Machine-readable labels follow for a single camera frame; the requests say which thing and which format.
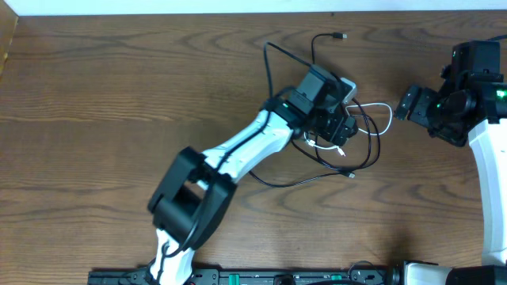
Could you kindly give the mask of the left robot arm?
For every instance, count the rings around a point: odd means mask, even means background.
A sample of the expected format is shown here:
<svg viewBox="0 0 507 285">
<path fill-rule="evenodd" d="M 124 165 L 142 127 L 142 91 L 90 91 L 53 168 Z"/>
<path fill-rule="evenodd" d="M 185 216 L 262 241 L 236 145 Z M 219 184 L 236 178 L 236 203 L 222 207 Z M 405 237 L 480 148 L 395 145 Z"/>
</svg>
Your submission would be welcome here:
<svg viewBox="0 0 507 285">
<path fill-rule="evenodd" d="M 237 135 L 201 153 L 179 152 L 147 209 L 158 238 L 149 284 L 183 284 L 192 274 L 196 250 L 216 231 L 237 183 L 268 156 L 313 131 L 335 146 L 356 134 L 345 105 L 356 84 L 312 65 L 298 86 L 269 94 L 255 120 Z"/>
</svg>

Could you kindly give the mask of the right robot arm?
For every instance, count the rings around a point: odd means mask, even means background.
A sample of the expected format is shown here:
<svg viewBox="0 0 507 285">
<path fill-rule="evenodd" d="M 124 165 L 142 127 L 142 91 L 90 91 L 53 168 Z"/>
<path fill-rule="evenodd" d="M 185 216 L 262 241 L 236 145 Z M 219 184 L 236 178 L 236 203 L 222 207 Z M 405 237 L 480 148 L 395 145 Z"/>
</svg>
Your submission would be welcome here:
<svg viewBox="0 0 507 285">
<path fill-rule="evenodd" d="M 422 126 L 430 137 L 472 149 L 482 201 L 482 263 L 453 268 L 403 260 L 389 268 L 388 284 L 506 282 L 506 84 L 500 40 L 457 44 L 450 65 L 440 73 L 441 88 L 412 85 L 395 110 L 396 119 Z"/>
</svg>

